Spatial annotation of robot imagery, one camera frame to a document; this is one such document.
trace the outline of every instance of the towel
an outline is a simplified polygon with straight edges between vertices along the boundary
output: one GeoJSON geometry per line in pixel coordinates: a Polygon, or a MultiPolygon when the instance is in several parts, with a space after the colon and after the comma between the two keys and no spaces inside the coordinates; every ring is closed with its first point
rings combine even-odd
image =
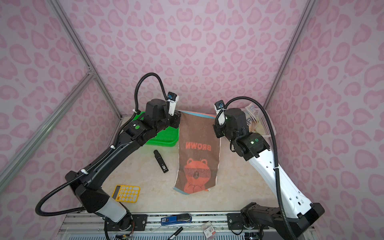
{"type": "Polygon", "coordinates": [[[176,191],[191,194],[216,185],[220,139],[214,133],[214,122],[212,115],[181,113],[176,191]]]}

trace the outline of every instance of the wall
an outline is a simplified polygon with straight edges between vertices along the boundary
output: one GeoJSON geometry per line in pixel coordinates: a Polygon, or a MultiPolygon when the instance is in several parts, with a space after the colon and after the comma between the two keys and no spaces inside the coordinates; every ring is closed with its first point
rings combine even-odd
{"type": "Polygon", "coordinates": [[[269,113],[323,240],[384,238],[384,2],[322,0],[269,113]]]}
{"type": "Polygon", "coordinates": [[[44,0],[0,3],[0,172],[85,75],[44,0]]]}
{"type": "MultiPolygon", "coordinates": [[[[138,79],[156,72],[178,108],[213,112],[213,103],[247,95],[265,101],[306,0],[61,1],[123,114],[138,79]]],[[[155,80],[140,108],[162,98],[155,80]]],[[[244,106],[236,102],[233,106],[244,106]]]]}
{"type": "MultiPolygon", "coordinates": [[[[101,154],[118,121],[97,84],[91,82],[0,196],[0,238],[55,237],[65,215],[39,217],[37,202],[63,184],[70,170],[79,171],[101,154]]],[[[67,187],[51,197],[43,210],[53,212],[79,204],[67,187]]]]}

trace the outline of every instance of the bear nose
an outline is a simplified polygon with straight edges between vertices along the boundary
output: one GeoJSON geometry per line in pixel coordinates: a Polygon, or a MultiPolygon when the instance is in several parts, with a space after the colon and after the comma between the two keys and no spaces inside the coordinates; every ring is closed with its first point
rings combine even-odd
{"type": "Polygon", "coordinates": [[[194,179],[198,179],[198,178],[199,178],[199,172],[196,171],[196,172],[193,174],[193,178],[194,178],[194,179]]]}

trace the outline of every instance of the green basket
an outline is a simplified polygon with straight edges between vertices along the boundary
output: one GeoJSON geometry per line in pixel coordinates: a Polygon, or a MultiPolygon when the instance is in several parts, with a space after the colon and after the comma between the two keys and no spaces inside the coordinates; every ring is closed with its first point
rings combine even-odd
{"type": "MultiPolygon", "coordinates": [[[[137,115],[133,120],[138,119],[141,114],[137,115]]],[[[157,136],[147,141],[146,144],[163,146],[163,147],[173,147],[176,145],[179,140],[179,129],[173,127],[167,127],[165,130],[160,131],[157,136]]]]}

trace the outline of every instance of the calculator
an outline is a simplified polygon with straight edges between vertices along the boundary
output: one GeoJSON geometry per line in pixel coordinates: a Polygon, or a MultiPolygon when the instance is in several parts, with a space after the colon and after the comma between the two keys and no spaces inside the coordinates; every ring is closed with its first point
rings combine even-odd
{"type": "Polygon", "coordinates": [[[116,185],[112,198],[118,202],[136,202],[140,187],[131,185],[116,185]]]}

